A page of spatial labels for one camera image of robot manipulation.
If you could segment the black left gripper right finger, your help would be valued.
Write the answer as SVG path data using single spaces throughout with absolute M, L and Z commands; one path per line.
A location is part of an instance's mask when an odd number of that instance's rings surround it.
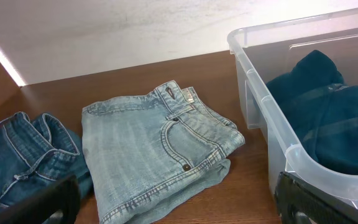
M 274 197 L 284 224 L 358 223 L 358 210 L 288 172 L 279 173 Z

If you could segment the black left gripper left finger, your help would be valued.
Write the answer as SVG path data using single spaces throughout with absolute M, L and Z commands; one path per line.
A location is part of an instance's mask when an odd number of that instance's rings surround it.
M 60 179 L 39 193 L 0 213 L 0 224 L 44 223 L 60 213 L 58 223 L 74 223 L 80 210 L 80 190 L 75 175 Z

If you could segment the teal blue garment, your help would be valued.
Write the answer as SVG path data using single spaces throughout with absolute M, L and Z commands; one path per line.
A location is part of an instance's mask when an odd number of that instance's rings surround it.
M 313 160 L 358 175 L 358 86 L 329 57 L 314 50 L 266 86 Z

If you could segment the clear plastic storage bin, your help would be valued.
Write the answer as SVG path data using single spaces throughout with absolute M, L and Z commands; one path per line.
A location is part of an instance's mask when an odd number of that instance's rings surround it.
M 239 28 L 227 42 L 236 58 L 242 114 L 268 145 L 270 188 L 285 171 L 358 209 L 358 175 L 340 174 L 312 160 L 267 88 L 267 82 L 314 50 L 334 62 L 347 85 L 358 86 L 358 8 Z

